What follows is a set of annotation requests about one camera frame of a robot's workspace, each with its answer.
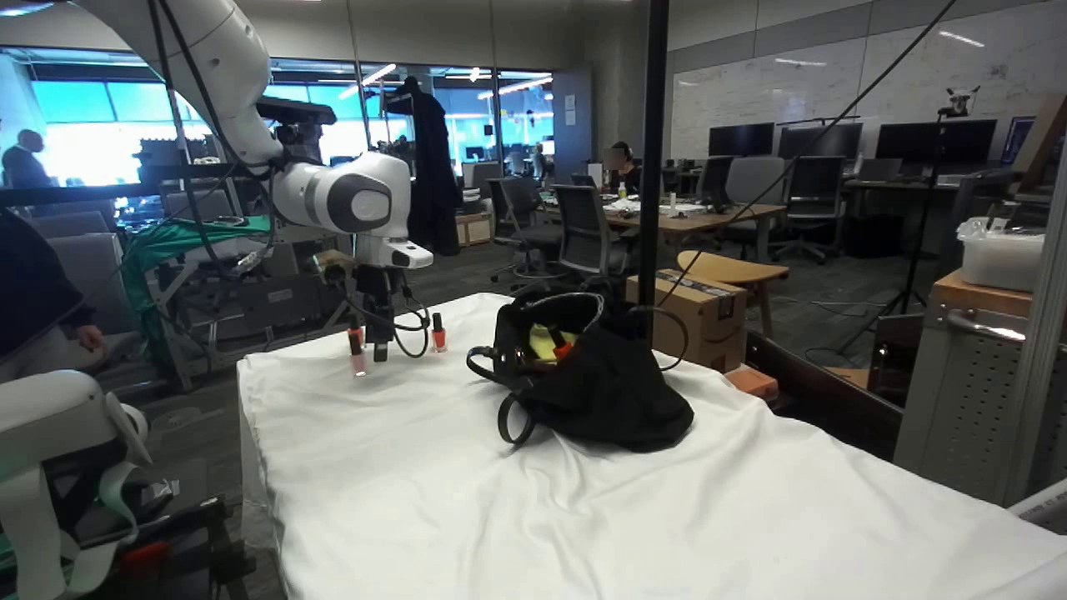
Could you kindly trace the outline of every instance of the floor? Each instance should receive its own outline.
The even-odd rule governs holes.
[[[502,274],[511,260],[512,256],[499,247],[475,247],[459,256],[436,260],[433,270],[415,274],[410,287],[426,298],[426,303],[455,299],[489,289],[489,274]],[[904,260],[840,256],[827,266],[810,260],[787,265],[789,278],[770,298],[777,339],[824,368],[864,363],[869,336],[848,354],[838,354],[835,348],[852,329],[864,329],[864,325],[896,293]],[[197,383],[189,394],[138,394],[138,404],[151,415],[152,478],[179,481],[186,505],[212,493],[240,508],[237,376],[223,373]],[[251,578],[251,594],[270,600],[282,596],[273,560],[263,555],[258,560],[259,574]]]

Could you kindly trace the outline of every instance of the white tablecloth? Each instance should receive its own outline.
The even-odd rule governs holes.
[[[240,363],[251,490],[270,488],[291,596],[952,600],[1067,596],[1067,541],[772,417],[705,368],[663,454],[496,439],[462,368],[502,298],[440,307],[450,354],[356,379],[347,339]]]

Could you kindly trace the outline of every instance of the black bag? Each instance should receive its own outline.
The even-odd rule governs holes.
[[[559,361],[538,358],[535,329],[553,336]],[[636,334],[639,313],[626,303],[611,307],[596,293],[528,298],[499,307],[493,348],[475,348],[468,368],[511,390],[496,410],[496,429],[512,446],[523,446],[538,427],[550,427],[576,445],[647,454],[679,445],[692,410],[666,387]]]

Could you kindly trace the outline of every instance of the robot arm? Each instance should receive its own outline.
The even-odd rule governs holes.
[[[403,161],[364,158],[328,170],[286,161],[258,101],[270,57],[233,0],[76,0],[129,43],[212,127],[254,175],[273,177],[273,211],[292,224],[356,234],[356,265],[378,270],[430,266],[406,244],[410,175]]]

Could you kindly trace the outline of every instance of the person sitting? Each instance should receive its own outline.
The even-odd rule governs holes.
[[[4,186],[51,186],[37,155],[42,138],[37,129],[21,129],[18,145],[4,155]]]
[[[606,185],[611,194],[620,194],[620,198],[639,194],[639,164],[633,161],[631,145],[623,140],[615,145],[606,164],[611,164],[611,185]]]
[[[102,329],[81,289],[67,280],[60,256],[21,217],[0,208],[0,383],[76,368],[81,350],[102,350]]]

